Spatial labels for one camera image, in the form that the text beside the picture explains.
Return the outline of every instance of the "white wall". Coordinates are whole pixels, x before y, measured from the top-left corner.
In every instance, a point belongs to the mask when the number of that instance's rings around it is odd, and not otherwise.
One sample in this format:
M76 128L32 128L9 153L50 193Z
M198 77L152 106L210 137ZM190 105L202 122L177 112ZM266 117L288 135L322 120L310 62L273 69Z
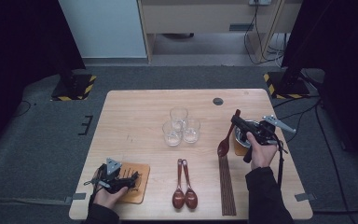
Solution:
M59 0L83 58L146 58L136 0Z

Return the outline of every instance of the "black sleeve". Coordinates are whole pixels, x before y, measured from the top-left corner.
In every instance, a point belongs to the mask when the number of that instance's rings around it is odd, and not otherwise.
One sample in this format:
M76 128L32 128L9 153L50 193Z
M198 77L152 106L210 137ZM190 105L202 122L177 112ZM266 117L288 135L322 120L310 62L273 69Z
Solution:
M283 204L281 189L271 168L257 168L246 175L249 190L249 224L294 223Z
M87 224L118 224L118 215L107 207L94 203L87 215Z

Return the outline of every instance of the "gray carpet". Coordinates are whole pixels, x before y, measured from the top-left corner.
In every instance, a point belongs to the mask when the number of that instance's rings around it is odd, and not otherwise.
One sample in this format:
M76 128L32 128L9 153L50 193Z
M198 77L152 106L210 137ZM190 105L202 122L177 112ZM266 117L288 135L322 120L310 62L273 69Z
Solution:
M94 134L105 95L111 90L267 89L263 75L278 67L89 67L97 76L84 101L52 102L59 77L47 77L26 88L24 102L0 137L0 198L63 201L75 190ZM310 87L313 95L317 92ZM271 99L274 105L285 100ZM314 106L318 98L276 107L281 119ZM358 154L343 151L329 116L318 115L334 155L348 207L358 211ZM87 135L82 123L93 116ZM313 193L315 215L296 223L352 223L345 211L335 166L324 141L315 110L283 119L298 133L284 133L305 191ZM69 205L0 203L0 223L79 223L68 216ZM358 223L358 213L352 214Z

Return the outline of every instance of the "power outlet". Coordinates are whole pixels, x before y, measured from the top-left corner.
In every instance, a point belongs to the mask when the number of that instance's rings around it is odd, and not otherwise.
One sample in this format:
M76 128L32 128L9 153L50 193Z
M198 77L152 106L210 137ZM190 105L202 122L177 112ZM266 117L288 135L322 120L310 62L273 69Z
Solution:
M255 6L256 2L259 6L269 6L271 5L271 0L249 0L250 6Z

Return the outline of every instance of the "hand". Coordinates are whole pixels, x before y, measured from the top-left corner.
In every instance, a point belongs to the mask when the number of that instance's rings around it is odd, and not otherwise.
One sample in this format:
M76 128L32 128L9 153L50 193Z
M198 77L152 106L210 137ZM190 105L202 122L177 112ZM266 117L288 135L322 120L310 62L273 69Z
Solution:
M98 170L95 172L94 178L97 176L97 174L98 174ZM97 192L97 194L95 195L93 203L97 203L103 207L107 207L110 210L113 210L113 207L115 206L118 199L120 199L124 194L126 194L127 190L129 189L127 187L124 187L121 190L119 190L118 192L111 194L106 189L104 189L101 185L97 186L97 190L99 188L102 188L102 189L100 189Z
M252 145L252 162L251 168L252 170L258 167L269 167L272 162L272 159L275 156L275 153L278 150L278 146L276 145L267 145L261 146L255 140L255 137L252 133L246 133L246 137L249 143Z

